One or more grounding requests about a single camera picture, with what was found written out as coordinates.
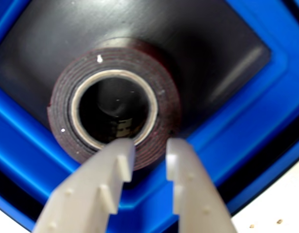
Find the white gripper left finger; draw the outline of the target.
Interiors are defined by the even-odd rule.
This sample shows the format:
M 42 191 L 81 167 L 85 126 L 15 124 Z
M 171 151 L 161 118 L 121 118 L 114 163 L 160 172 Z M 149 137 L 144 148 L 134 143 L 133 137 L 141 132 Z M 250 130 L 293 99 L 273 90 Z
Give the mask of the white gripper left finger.
M 104 233 L 118 212 L 124 183 L 132 180 L 134 142 L 116 139 L 86 160 L 50 195 L 35 233 Z

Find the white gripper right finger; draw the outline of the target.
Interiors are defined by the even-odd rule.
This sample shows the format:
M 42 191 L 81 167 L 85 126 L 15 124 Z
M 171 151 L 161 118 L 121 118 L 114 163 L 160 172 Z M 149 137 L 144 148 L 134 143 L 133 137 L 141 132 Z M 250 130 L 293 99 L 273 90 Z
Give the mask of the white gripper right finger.
M 192 146 L 184 139 L 166 144 L 166 179 L 173 183 L 173 213 L 180 233 L 234 233 L 220 194 Z

